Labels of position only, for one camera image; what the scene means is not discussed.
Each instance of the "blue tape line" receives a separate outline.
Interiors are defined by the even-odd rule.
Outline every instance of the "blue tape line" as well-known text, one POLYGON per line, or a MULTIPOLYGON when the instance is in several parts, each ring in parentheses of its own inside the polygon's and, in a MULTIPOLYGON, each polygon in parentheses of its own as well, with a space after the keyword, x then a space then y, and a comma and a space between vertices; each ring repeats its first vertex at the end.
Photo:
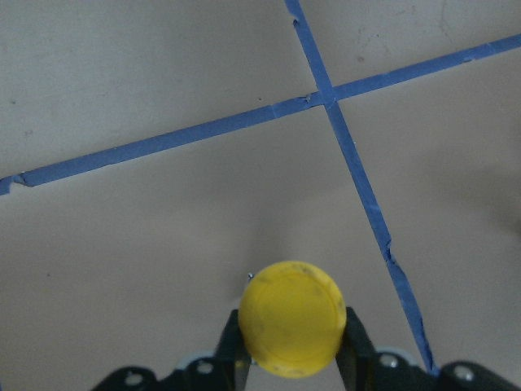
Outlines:
POLYGON ((40 169, 34 169, 0 179, 0 195, 9 193, 12 183, 20 183, 29 187, 42 185, 43 183, 83 174, 106 165, 114 165, 220 134, 226 134, 234 130, 258 125, 263 122, 307 110, 319 104, 322 104, 322 100, 317 93, 303 98, 288 99, 272 106, 264 106, 220 120, 206 122, 201 125, 191 126, 182 130, 125 144, 120 147, 114 147, 53 165, 47 165, 40 169))
POLYGON ((331 83, 328 82, 329 77, 322 81, 324 73, 317 73, 317 70, 320 68, 323 72, 326 71, 323 65, 321 66, 321 63, 319 62, 316 66, 313 64, 312 70, 314 71, 313 75, 316 77, 316 80, 320 81, 320 87, 322 87, 321 92, 313 92, 304 98, 288 99, 272 106, 251 110, 235 116, 229 116, 221 120, 207 122, 202 125, 177 130, 161 136, 147 138, 136 143, 125 144, 120 147, 95 152, 91 155, 81 156, 76 159, 62 161, 53 165, 47 165, 40 169, 34 169, 21 174, 0 178, 0 196, 9 193, 12 183, 20 183, 32 187, 72 175, 83 174, 87 171, 98 169, 106 165, 113 165, 115 163, 146 156, 154 152, 210 138, 214 135, 229 133, 246 126, 257 125, 282 116, 295 114, 307 110, 308 108, 323 104, 325 101, 323 97, 324 94, 328 100, 332 100, 332 96, 336 97, 337 100, 346 99, 355 95, 371 92, 372 90, 392 86, 393 84, 407 81, 415 77, 451 68, 461 63, 468 62, 469 60, 482 59, 490 55, 495 55, 519 47, 521 47, 521 34, 425 61, 420 64, 400 68, 389 73, 343 84, 335 87, 334 91, 331 91, 331 83))
POLYGON ((400 298, 405 316, 409 322, 409 327, 414 335, 416 345, 422 355, 423 362, 428 371, 437 373, 438 368, 432 357, 431 347, 429 345, 425 329, 423 327, 422 313, 419 309, 413 290, 404 271, 400 268, 396 259, 391 253, 391 235, 383 219, 382 211, 378 205, 373 189, 371 188, 369 179, 367 178, 361 159, 358 155, 355 144, 349 133, 348 126, 345 122, 344 115, 340 110, 337 97, 329 77, 327 76, 326 67, 322 61, 317 45, 313 39, 311 29, 305 19, 304 12, 300 7, 298 0, 286 0, 287 9, 295 17, 294 26, 299 36, 300 43, 304 49, 309 66, 317 83, 318 90, 324 98, 324 106, 327 116, 329 117, 331 126, 333 127, 336 138, 339 141, 340 148, 344 154, 344 158, 351 171, 352 179, 357 188, 358 195, 366 211, 374 237, 380 247, 380 252, 386 262, 387 269, 391 275, 398 297, 400 298))
POLYGON ((379 90, 416 77, 428 75, 429 73, 439 72, 470 61, 497 55, 504 51, 511 51, 519 47, 521 47, 521 34, 485 43, 450 55, 429 59, 428 61, 396 69, 389 73, 381 73, 376 76, 352 81, 335 87, 335 93, 338 100, 351 98, 352 96, 379 90))

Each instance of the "beige floor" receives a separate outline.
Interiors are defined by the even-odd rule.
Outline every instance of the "beige floor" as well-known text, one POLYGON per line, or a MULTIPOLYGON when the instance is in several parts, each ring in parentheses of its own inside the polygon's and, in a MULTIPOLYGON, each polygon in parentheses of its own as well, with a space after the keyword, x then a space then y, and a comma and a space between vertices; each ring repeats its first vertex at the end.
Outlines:
MULTIPOLYGON (((511 34, 497 2, 313 2, 334 83, 511 34)), ((316 90, 283 2, 0 2, 0 177, 316 90)), ((521 384, 521 50, 341 103, 438 363, 521 384)), ((0 197, 0 384, 166 376, 247 272, 328 271, 418 358, 322 108, 0 197)), ((342 389, 334 367, 247 389, 342 389)))

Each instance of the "floor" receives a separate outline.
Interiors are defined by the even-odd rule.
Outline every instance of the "floor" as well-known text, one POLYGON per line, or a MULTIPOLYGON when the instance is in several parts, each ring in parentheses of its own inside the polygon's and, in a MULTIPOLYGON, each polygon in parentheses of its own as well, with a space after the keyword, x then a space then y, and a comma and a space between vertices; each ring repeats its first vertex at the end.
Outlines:
MULTIPOLYGON (((521 33, 517 0, 302 6, 334 86, 521 33)), ((0 178, 317 90, 284 2, 0 1, 0 178)), ((521 49, 340 101, 438 364, 521 384, 521 49)), ((247 273, 327 271, 420 355, 322 106, 0 196, 0 385, 164 377, 247 273)), ((253 367, 247 390, 343 389, 253 367)))

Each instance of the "screw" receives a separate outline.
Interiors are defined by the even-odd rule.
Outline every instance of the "screw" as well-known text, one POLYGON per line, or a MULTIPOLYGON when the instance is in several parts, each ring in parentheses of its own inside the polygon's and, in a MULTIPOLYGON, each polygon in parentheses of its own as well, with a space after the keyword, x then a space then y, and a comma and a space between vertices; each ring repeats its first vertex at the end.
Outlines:
POLYGON ((396 358, 392 354, 382 354, 380 356, 380 363, 384 367, 396 368, 398 367, 398 358, 396 358))
POLYGON ((141 384, 142 381, 143 376, 139 373, 129 372, 127 377, 125 377, 125 385, 128 385, 129 387, 135 387, 136 385, 141 384))
POLYGON ((199 361, 197 364, 197 372, 201 375, 209 375, 213 371, 213 364, 211 362, 199 361))
POLYGON ((458 365, 454 368, 454 375, 464 381, 472 381, 474 379, 474 372, 469 367, 463 365, 458 365))

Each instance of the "yellow cap top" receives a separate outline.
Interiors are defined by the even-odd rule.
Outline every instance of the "yellow cap top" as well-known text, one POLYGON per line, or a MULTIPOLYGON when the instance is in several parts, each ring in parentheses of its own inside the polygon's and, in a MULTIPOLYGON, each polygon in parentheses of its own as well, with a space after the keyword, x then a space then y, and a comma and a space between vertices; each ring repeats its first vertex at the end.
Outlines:
POLYGON ((346 325, 342 293, 323 270, 301 261, 275 263, 247 286, 239 326, 249 354, 275 375, 299 378, 327 367, 346 325))

